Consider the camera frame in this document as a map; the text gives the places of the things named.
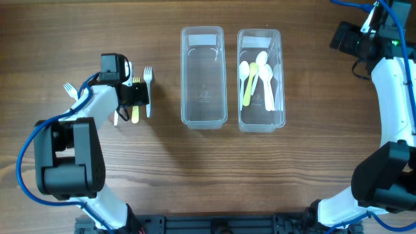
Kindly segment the beige plastic fork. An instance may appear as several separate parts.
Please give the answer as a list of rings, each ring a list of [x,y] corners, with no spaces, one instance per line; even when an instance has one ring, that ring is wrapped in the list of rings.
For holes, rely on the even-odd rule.
[[[133,84],[140,83],[139,77],[133,77]],[[140,120],[140,108],[138,105],[134,105],[131,111],[131,122],[137,124]]]

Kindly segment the white spoon wide handle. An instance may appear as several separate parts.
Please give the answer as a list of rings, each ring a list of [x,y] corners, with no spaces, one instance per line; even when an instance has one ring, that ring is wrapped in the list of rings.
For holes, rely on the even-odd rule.
[[[266,65],[261,66],[259,68],[259,77],[263,82],[264,95],[265,95],[265,109],[267,111],[273,111],[272,102],[270,98],[270,92],[268,88],[269,70]]]

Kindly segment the beige plastic spoon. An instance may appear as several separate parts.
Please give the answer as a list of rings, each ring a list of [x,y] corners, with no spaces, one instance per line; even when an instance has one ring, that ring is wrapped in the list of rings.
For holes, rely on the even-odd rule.
[[[249,69],[250,71],[249,71],[249,76],[248,76],[248,84],[247,84],[246,91],[244,93],[244,97],[242,101],[242,104],[244,106],[248,106],[250,104],[252,85],[253,85],[254,77],[257,74],[259,68],[256,62],[252,62],[249,65]]]

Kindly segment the white spoon ridged bowl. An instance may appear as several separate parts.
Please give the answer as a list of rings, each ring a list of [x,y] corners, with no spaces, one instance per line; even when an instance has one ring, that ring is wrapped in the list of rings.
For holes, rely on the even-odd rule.
[[[250,66],[247,61],[242,61],[239,64],[239,79],[240,79],[240,91],[239,91],[239,110],[242,110],[242,101],[244,97],[244,82],[250,74]]]

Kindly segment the white spoon thin handle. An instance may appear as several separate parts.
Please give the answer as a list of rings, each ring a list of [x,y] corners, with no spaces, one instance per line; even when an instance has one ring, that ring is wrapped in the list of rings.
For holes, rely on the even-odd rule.
[[[271,87],[271,80],[272,80],[272,77],[273,77],[273,71],[272,71],[272,68],[270,67],[269,64],[265,64],[265,67],[268,70],[268,81],[267,81],[267,85],[268,85],[268,90],[269,90],[269,95],[270,95],[271,107],[272,107],[272,111],[275,111],[276,108],[275,108],[275,102],[274,102],[272,87]]]

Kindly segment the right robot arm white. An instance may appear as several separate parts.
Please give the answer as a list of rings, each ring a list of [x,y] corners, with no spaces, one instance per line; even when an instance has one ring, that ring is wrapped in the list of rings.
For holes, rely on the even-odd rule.
[[[304,227],[326,233],[415,210],[415,44],[405,38],[411,2],[377,0],[359,8],[368,14],[365,23],[341,22],[330,47],[365,64],[378,96],[381,142],[348,188],[306,209]]]

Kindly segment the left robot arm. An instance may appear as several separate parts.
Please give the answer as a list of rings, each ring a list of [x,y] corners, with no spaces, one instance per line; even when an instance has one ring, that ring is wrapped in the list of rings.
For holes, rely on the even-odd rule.
[[[74,205],[104,233],[145,233],[130,206],[106,185],[106,169],[98,129],[110,114],[130,119],[128,108],[150,102],[148,88],[133,82],[127,57],[101,55],[101,70],[76,92],[77,101],[64,114],[40,120],[29,142],[34,145],[36,184],[55,201],[49,206]]]

